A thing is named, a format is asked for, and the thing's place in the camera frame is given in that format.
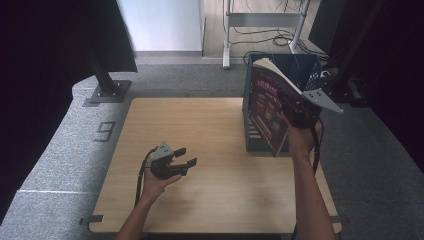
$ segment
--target white wall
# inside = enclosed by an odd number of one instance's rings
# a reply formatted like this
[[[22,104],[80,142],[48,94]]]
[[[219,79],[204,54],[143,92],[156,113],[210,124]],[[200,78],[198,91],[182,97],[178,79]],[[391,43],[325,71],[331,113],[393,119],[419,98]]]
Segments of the white wall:
[[[118,0],[134,51],[201,51],[203,0]]]

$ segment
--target wire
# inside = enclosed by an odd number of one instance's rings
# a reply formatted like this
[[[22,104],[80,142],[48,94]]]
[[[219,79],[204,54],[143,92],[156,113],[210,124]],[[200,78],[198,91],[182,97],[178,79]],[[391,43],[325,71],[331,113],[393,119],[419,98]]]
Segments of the wire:
[[[157,149],[157,148],[158,148],[158,147],[155,147],[155,148],[151,149],[151,150],[147,153],[146,157],[145,157],[145,158],[144,158],[144,160],[143,160],[143,163],[141,164],[140,172],[138,173],[138,179],[137,179],[137,190],[136,190],[136,193],[135,193],[135,203],[134,203],[134,206],[135,206],[135,205],[137,205],[138,200],[140,199],[140,194],[141,194],[141,183],[143,182],[143,173],[144,173],[144,169],[146,169],[146,168],[150,168],[150,167],[146,167],[147,159],[149,158],[150,154],[152,154],[152,153],[154,153],[154,152],[156,151],[156,149]]]
[[[252,9],[249,7],[249,4],[247,3],[247,0],[246,0],[246,6],[250,10],[250,12],[252,12]]]
[[[246,66],[248,65],[248,63],[246,61],[246,57],[247,57],[248,54],[252,54],[252,53],[264,53],[264,54],[268,54],[267,52],[262,52],[262,51],[249,51],[249,52],[245,53],[243,55],[243,62],[244,62],[244,64],[246,64]]]
[[[321,137],[319,139],[319,145],[321,146],[322,139],[324,138],[324,123],[322,122],[320,117],[318,117],[318,121],[321,123]]]
[[[299,11],[300,11],[301,6],[303,4],[303,1],[304,0],[301,0],[301,3],[299,4],[299,6],[297,6],[294,9],[299,9]],[[277,9],[280,7],[280,5],[282,4],[282,2],[283,1],[281,0],[280,4],[277,6],[277,8],[275,9],[275,11],[277,11]],[[222,0],[222,27],[224,29],[224,33],[227,33],[227,29],[225,28],[225,10],[224,10],[224,4],[225,4],[225,1]],[[235,4],[233,2],[232,3],[232,6],[231,6],[232,11],[234,11],[234,5]],[[284,12],[285,12],[286,9],[287,9],[287,7],[288,7],[288,0],[285,1],[285,4],[284,5],[285,5],[284,6]],[[252,9],[248,5],[247,0],[246,0],[246,6],[250,9],[250,11],[252,11]],[[267,38],[267,39],[263,39],[263,40],[259,40],[259,41],[238,41],[238,42],[231,42],[231,41],[229,41],[229,43],[234,44],[234,45],[235,44],[243,44],[243,43],[262,43],[262,42],[272,41],[272,43],[274,45],[276,45],[276,46],[285,47],[285,46],[289,45],[293,41],[293,38],[294,38],[294,34],[293,33],[289,32],[289,31],[286,31],[286,30],[282,30],[280,28],[270,29],[270,30],[263,30],[263,31],[254,31],[254,32],[241,32],[238,29],[236,29],[235,27],[233,27],[233,29],[234,29],[235,32],[237,32],[238,34],[242,34],[242,35],[245,35],[245,34],[260,34],[260,33],[266,33],[266,32],[277,32],[278,33],[278,35],[276,35],[273,38]],[[297,47],[299,47],[299,49],[300,49],[300,51],[302,53],[317,55],[318,60],[320,60],[321,62],[326,62],[326,63],[329,62],[329,56],[328,55],[326,55],[324,53],[321,53],[321,52],[310,50],[306,46],[305,42],[302,39],[299,39],[298,40]]]
[[[277,12],[277,9],[281,6],[281,4],[283,4],[283,0],[280,1],[280,4],[278,4],[278,6],[275,8],[274,12]]]
[[[314,171],[314,173],[317,172],[317,168],[318,168],[318,163],[319,163],[319,157],[321,155],[320,153],[320,142],[318,140],[318,134],[317,134],[317,130],[315,129],[315,125],[311,126],[309,128],[311,130],[311,134],[312,134],[312,139],[314,140],[314,162],[312,164],[312,170]]]

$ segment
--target black curtain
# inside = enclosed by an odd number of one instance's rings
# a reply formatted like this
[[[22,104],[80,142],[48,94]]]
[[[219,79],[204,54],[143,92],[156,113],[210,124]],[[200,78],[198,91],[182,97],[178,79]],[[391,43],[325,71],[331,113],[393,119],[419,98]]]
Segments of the black curtain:
[[[115,0],[0,2],[0,218],[93,75],[87,50],[107,72],[136,72]]]

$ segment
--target wooden table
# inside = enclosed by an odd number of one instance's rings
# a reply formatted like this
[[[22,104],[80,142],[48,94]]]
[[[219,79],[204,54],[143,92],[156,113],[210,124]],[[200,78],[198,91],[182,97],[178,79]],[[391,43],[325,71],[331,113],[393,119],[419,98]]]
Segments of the wooden table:
[[[198,158],[151,209],[147,233],[290,233],[295,226],[294,175],[287,154],[248,153],[242,98],[134,99],[93,215],[93,232],[118,232],[134,206],[141,162],[166,141]],[[337,216],[321,167],[317,180],[330,216]],[[335,223],[335,232],[341,224]]]

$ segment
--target wrist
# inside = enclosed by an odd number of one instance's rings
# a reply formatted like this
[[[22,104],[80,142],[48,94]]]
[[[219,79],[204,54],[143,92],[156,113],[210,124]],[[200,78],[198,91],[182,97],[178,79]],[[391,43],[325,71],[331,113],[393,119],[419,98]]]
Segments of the wrist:
[[[156,198],[151,198],[145,195],[141,195],[140,200],[139,200],[139,204],[142,205],[143,207],[147,207],[150,208],[154,203],[156,202]]]
[[[293,164],[295,165],[307,165],[311,166],[311,160],[309,158],[309,154],[298,154],[298,155],[292,155]]]
[[[290,149],[290,154],[293,158],[293,160],[305,160],[307,159],[309,161],[310,152],[306,149]]]

